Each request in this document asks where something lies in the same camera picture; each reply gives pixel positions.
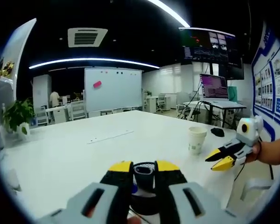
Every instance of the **black ceiling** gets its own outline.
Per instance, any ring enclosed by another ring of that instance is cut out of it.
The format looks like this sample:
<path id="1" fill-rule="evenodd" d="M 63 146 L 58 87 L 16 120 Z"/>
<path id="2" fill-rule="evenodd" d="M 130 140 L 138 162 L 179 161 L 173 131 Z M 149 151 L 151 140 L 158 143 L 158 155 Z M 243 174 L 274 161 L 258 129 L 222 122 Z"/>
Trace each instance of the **black ceiling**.
<path id="1" fill-rule="evenodd" d="M 262 30 L 261 19 L 253 16 L 253 5 L 251 5 L 250 36 L 247 1 L 162 0 L 162 2 L 193 27 L 235 34 L 241 54 L 244 55 L 244 62 L 251 62 Z M 37 18 L 25 46 L 20 67 L 31 76 L 61 67 L 105 65 L 97 62 L 59 63 L 34 71 L 27 69 L 34 64 L 63 58 L 116 58 L 160 67 L 176 63 L 181 58 L 178 30 L 181 24 L 147 0 L 45 0 L 34 5 L 16 3 L 5 5 L 13 10 L 7 10 L 10 13 L 9 19 L 5 18 L 6 26 L 3 28 L 0 26 L 1 33 L 5 35 L 0 41 L 3 44 L 13 29 L 29 19 Z M 69 48 L 67 29 L 74 27 L 106 28 L 108 33 L 98 48 Z M 147 67 L 132 67 L 147 70 Z"/>

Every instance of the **whiteboard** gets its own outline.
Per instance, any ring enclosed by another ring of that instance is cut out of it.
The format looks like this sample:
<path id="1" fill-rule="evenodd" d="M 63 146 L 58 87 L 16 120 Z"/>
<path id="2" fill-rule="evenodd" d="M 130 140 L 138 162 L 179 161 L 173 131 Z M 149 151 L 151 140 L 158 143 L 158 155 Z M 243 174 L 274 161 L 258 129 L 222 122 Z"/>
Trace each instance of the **whiteboard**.
<path id="1" fill-rule="evenodd" d="M 142 106 L 142 71 L 86 68 L 84 75 L 87 112 Z M 99 87 L 93 85 L 101 82 Z"/>

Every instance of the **paper cup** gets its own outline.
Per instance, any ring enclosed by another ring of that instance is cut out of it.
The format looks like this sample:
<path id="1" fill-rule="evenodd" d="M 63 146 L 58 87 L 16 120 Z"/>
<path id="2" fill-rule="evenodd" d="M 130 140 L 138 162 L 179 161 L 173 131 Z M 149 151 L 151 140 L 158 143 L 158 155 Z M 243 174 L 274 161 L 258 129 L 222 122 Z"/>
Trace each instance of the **paper cup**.
<path id="1" fill-rule="evenodd" d="M 193 155 L 201 153 L 202 144 L 204 142 L 207 130 L 204 127 L 189 128 L 189 152 Z"/>

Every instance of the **monitor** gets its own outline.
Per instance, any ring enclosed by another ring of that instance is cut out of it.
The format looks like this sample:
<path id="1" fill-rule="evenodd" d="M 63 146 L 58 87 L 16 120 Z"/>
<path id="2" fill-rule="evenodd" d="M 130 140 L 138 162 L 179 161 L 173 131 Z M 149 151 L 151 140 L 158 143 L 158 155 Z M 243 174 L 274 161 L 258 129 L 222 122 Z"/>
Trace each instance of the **monitor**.
<path id="1" fill-rule="evenodd" d="M 185 60 L 241 67 L 235 35 L 204 28 L 180 28 Z"/>
<path id="2" fill-rule="evenodd" d="M 227 82 L 224 77 L 200 74 L 203 98 L 228 99 Z"/>
<path id="3" fill-rule="evenodd" d="M 241 68 L 230 66 L 226 64 L 219 64 L 219 76 L 224 77 L 226 80 L 243 80 L 244 67 Z"/>

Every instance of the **computer mouse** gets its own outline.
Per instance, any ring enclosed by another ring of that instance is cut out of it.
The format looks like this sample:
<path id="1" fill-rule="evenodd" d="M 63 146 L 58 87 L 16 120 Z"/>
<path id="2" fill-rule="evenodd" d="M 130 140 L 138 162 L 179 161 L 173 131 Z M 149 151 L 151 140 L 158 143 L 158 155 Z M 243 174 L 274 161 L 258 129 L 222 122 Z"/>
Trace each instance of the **computer mouse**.
<path id="1" fill-rule="evenodd" d="M 221 128 L 212 128 L 210 130 L 217 137 L 224 137 L 224 131 Z"/>

